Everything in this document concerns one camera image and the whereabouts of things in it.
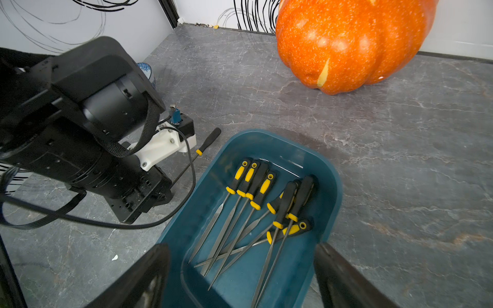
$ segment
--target blue plastic tray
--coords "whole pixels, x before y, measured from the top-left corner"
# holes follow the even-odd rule
[[[193,247],[203,234],[217,207],[226,197],[225,187],[230,183],[243,157],[264,159],[279,172],[266,201],[279,195],[290,180],[314,174],[318,178],[316,193],[301,218],[312,218],[313,229],[298,237],[287,239],[282,254],[270,279],[259,307],[301,307],[314,275],[315,245],[327,241],[342,201],[342,183],[334,167],[320,154],[268,131],[248,130],[233,136],[220,150],[197,183],[195,192],[174,216],[158,242],[166,242],[172,253],[171,269],[164,291],[163,307],[250,307],[262,266],[269,249],[263,243],[252,247],[228,271],[223,273],[207,291],[220,262],[216,262],[206,277],[201,268],[193,268],[207,259],[224,221],[237,200],[231,196],[224,205],[214,228],[197,256],[187,264]],[[255,211],[251,220],[265,210]],[[240,217],[228,242],[237,234],[246,219],[248,207]],[[259,232],[272,223],[269,214],[237,247],[248,244]],[[274,247],[277,252],[279,243]]]

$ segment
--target black and yellow handle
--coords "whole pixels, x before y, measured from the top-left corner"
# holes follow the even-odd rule
[[[260,186],[260,189],[255,195],[255,198],[253,198],[253,200],[250,201],[250,205],[254,209],[260,210],[262,203],[264,203],[265,196],[267,196],[271,191],[272,186],[274,186],[274,184],[276,183],[276,179],[277,179],[277,172],[272,170],[267,172],[267,175],[264,177],[264,181],[262,182],[262,186]]]
[[[202,156],[204,151],[217,139],[217,137],[219,137],[220,134],[221,134],[221,129],[219,127],[216,127],[212,131],[212,133],[210,133],[209,136],[207,136],[204,143],[202,143],[202,146],[196,151],[197,154]]]
[[[287,236],[290,238],[290,237],[302,235],[302,234],[310,231],[312,228],[313,228],[313,225],[309,219],[300,219],[299,222],[297,222],[296,224],[293,224],[291,226],[291,229],[289,230],[289,234]],[[282,233],[286,234],[286,232],[287,232],[287,228],[284,228],[282,230]],[[269,241],[269,244],[272,244],[272,235],[273,234],[274,233],[271,233],[271,231],[267,231],[267,241]]]
[[[307,175],[306,177],[303,178],[301,181],[300,188],[298,189],[298,192],[296,193],[296,201],[289,211],[288,218],[298,222],[298,213],[302,207],[304,207],[308,199],[310,199],[310,196],[312,195],[313,189],[315,186],[315,176],[314,175]]]
[[[296,183],[291,181],[286,184],[284,188],[284,192],[281,198],[281,204],[279,205],[279,210],[276,214],[276,219],[272,223],[279,229],[284,229],[284,225],[282,224],[286,214],[290,212],[291,207],[293,205],[294,196],[296,195],[297,186]]]
[[[240,163],[240,165],[236,169],[235,177],[231,181],[231,184],[229,184],[229,186],[226,187],[226,190],[228,191],[228,193],[230,193],[231,195],[236,194],[236,190],[238,188],[238,185],[240,184],[241,180],[245,177],[246,170],[248,169],[250,164],[251,164],[251,158],[250,157],[243,158],[242,162]]]
[[[262,185],[262,181],[265,178],[265,174],[269,171],[269,167],[270,167],[270,163],[268,163],[268,162],[261,162],[260,163],[260,166],[257,168],[257,172],[255,173],[255,176],[253,177],[253,181],[250,185],[250,188],[248,189],[248,192],[246,193],[246,197],[248,199],[253,200],[255,193],[260,188],[260,185]]]
[[[294,180],[294,183],[296,184],[296,187],[299,187],[301,185],[300,180]],[[276,215],[277,211],[279,210],[279,206],[281,205],[281,199],[282,199],[283,194],[284,194],[284,191],[281,192],[281,194],[279,196],[277,196],[277,198],[275,198],[274,200],[267,203],[267,208],[274,215]]]
[[[246,172],[243,181],[241,181],[238,189],[236,190],[238,195],[242,197],[247,196],[248,189],[250,188],[250,185],[253,182],[253,178],[255,177],[255,174],[259,166],[260,166],[260,162],[258,160],[254,160],[253,162],[251,162],[250,168]]]

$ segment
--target pumpkin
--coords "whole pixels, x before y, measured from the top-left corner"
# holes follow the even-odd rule
[[[281,60],[301,82],[333,95],[385,80],[428,35],[438,0],[282,0]]]

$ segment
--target marble countertop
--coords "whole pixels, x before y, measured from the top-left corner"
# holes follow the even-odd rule
[[[216,126],[223,131],[196,161],[198,176],[242,130],[289,138],[338,170],[344,198],[329,243],[384,294],[410,308],[493,303],[493,65],[417,55],[379,84],[328,96],[292,75],[274,36],[191,25],[176,28],[146,62],[163,101],[194,119],[197,143]],[[174,178],[185,164],[177,153],[159,166]],[[164,217],[189,183],[187,172],[176,198],[136,223]],[[15,193],[51,208],[72,195],[38,175]],[[16,223],[37,217],[9,205],[4,212]],[[72,212],[116,221],[93,194]],[[163,228],[55,221],[0,232],[29,306],[66,308],[100,294]],[[322,307],[315,280],[303,307]]]

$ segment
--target blue connector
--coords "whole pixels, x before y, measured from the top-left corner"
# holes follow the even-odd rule
[[[181,122],[180,110],[171,106],[171,119],[170,122],[173,125],[178,125]]]

